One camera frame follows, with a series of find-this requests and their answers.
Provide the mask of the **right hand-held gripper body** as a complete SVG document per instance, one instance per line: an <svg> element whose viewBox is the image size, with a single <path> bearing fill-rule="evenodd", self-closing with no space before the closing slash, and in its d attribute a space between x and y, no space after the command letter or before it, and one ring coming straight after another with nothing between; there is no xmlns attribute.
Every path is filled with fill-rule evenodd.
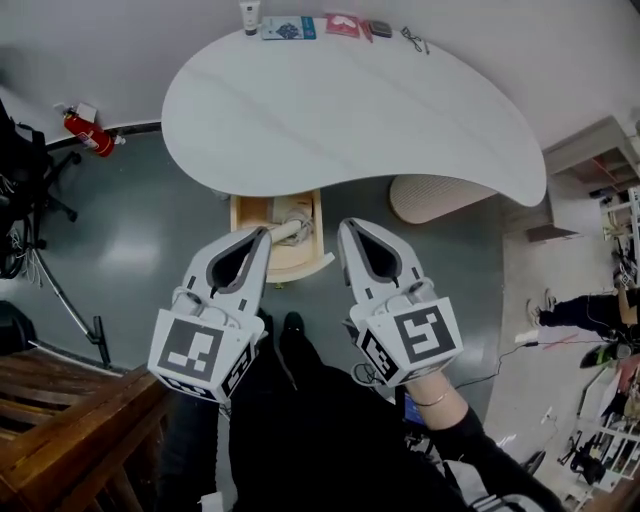
<svg viewBox="0 0 640 512"><path fill-rule="evenodd" d="M379 304L354 305L349 319L356 347L390 388L441 370L463 352L450 299L437 297L428 278Z"/></svg>

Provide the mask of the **white hair dryer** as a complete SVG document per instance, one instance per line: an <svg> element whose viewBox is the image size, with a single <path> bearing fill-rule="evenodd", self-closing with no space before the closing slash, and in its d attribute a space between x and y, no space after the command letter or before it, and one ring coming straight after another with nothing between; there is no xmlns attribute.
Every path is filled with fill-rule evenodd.
<svg viewBox="0 0 640 512"><path fill-rule="evenodd" d="M313 232L313 198L279 196L268 200L267 221L273 244L296 246Z"/></svg>

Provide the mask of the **cream large drawer wooden inside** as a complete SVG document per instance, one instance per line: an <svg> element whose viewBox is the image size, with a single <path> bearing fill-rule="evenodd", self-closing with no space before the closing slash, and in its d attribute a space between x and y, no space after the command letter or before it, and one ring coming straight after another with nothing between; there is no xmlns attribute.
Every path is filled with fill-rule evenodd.
<svg viewBox="0 0 640 512"><path fill-rule="evenodd" d="M321 192L319 189L274 198L232 196L230 226L232 231L265 226L279 229L281 224L298 220L304 215L308 229L302 230L303 240L286 245L285 240L273 243L267 282L287 283L307 278L332 263L335 256L324 247Z"/></svg>

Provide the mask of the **person's right forearm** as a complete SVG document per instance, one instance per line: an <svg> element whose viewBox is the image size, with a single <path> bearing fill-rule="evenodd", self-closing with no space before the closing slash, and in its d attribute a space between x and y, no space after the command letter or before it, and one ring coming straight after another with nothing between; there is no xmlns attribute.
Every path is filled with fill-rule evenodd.
<svg viewBox="0 0 640 512"><path fill-rule="evenodd" d="M557 496L486 434L466 400L440 371L406 384L441 462L455 503L446 512L564 512Z"/></svg>

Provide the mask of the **person's left leg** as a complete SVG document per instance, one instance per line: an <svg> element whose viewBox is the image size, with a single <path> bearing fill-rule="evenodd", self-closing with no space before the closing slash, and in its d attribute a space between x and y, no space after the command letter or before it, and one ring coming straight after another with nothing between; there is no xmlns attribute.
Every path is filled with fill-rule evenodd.
<svg viewBox="0 0 640 512"><path fill-rule="evenodd" d="M261 341L231 401L229 458L237 498L232 512L264 512L284 483L284 428L294 385L273 340Z"/></svg>

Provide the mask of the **person's leg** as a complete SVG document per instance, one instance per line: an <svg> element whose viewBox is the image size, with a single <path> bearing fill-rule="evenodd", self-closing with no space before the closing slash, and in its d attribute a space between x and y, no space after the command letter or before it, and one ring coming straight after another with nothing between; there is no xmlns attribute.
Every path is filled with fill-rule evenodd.
<svg viewBox="0 0 640 512"><path fill-rule="evenodd" d="M231 401L229 458L237 498L232 512L264 512L284 483L284 428L294 385L273 340L261 341Z"/></svg>
<svg viewBox="0 0 640 512"><path fill-rule="evenodd" d="M282 333L279 348L295 382L278 415L282 512L442 512L456 498L406 449L390 404L324 364L303 334Z"/></svg>

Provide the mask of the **person's right leg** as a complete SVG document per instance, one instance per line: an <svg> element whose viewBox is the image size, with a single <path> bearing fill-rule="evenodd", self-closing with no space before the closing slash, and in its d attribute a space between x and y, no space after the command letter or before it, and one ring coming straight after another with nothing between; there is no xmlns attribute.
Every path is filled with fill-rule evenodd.
<svg viewBox="0 0 640 512"><path fill-rule="evenodd" d="M406 449L390 404L324 364L303 334L282 333L279 348L295 382L278 415L282 512L442 512L456 498Z"/></svg>

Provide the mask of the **grey metal pole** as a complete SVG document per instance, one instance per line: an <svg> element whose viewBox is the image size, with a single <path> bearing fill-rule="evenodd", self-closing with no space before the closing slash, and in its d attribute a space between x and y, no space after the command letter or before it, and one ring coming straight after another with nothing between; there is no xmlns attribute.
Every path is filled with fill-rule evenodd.
<svg viewBox="0 0 640 512"><path fill-rule="evenodd" d="M90 327L84 319L81 317L77 309L73 306L73 304L69 301L66 294L59 286L58 282L55 280L53 275L51 274L48 266L44 262L42 256L40 255L37 249L33 250L33 255L37 265L40 267L42 274L45 276L46 280L52 287L52 290L55 296L62 303L63 307L71 316L72 320L75 324L80 328L85 338L89 341L90 344L95 346L101 358L102 366L104 368L109 369L111 367L111 358L106 342L106 337L104 333L102 318L99 315L93 317L93 326Z"/></svg>

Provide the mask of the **wooden stair railing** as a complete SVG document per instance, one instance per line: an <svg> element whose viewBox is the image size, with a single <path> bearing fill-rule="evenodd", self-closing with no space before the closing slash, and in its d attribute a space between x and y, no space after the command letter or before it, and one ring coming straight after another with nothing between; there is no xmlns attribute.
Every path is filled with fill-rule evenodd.
<svg viewBox="0 0 640 512"><path fill-rule="evenodd" d="M0 512L152 512L169 393L34 348L0 357Z"/></svg>

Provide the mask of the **white curved desk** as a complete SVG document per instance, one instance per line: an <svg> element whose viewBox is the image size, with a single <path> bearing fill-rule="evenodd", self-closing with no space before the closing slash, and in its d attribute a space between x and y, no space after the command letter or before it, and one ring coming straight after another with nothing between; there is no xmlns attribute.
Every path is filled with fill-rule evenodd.
<svg viewBox="0 0 640 512"><path fill-rule="evenodd" d="M176 74L161 130L185 174L231 195L392 175L460 179L524 206L546 192L541 148L516 106L462 60L401 35L230 33Z"/></svg>

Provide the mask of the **red fire extinguisher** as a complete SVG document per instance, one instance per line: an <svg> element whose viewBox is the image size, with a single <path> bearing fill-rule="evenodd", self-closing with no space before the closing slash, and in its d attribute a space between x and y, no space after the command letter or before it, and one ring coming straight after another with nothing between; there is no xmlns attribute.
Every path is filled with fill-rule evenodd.
<svg viewBox="0 0 640 512"><path fill-rule="evenodd" d="M68 109L63 116L63 125L86 148L98 156L108 157L112 153L115 146L114 139L95 122L87 121Z"/></svg>

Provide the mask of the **small black swivel chair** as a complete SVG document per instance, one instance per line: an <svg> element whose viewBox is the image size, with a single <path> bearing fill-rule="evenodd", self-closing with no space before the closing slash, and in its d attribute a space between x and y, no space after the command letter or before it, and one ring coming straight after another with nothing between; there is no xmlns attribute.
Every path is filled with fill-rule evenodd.
<svg viewBox="0 0 640 512"><path fill-rule="evenodd" d="M578 430L569 437L568 452L557 459L561 466L569 465L571 472L583 477L587 484L599 483L605 476L606 469L598 457L591 454L597 446L597 436L592 436L584 444L581 443L583 431Z"/></svg>

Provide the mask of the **white shelf rack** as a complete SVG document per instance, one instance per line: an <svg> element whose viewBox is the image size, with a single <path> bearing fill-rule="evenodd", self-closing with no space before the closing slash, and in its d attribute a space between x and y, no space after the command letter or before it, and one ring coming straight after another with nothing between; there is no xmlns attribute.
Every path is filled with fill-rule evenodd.
<svg viewBox="0 0 640 512"><path fill-rule="evenodd" d="M578 409L578 429L587 441L593 441L590 455L605 469L593 487L608 493L640 471L640 420L605 413L618 391L620 377L621 371L613 367L601 370L586 386Z"/></svg>

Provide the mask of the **pink packet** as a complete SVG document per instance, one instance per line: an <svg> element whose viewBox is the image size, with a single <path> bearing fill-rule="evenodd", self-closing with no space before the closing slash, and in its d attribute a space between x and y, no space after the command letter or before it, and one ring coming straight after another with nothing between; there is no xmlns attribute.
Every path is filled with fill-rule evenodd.
<svg viewBox="0 0 640 512"><path fill-rule="evenodd" d="M360 24L357 17L330 13L325 16L325 19L327 34L342 35L352 38L360 37Z"/></svg>

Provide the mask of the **black recorder with screen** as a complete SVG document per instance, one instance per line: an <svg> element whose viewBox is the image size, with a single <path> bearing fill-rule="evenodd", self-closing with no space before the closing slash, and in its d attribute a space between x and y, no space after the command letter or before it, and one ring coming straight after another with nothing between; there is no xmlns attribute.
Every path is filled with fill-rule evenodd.
<svg viewBox="0 0 640 512"><path fill-rule="evenodd" d="M420 414L419 408L408 393L404 393L403 417L406 422L425 426L425 422Z"/></svg>

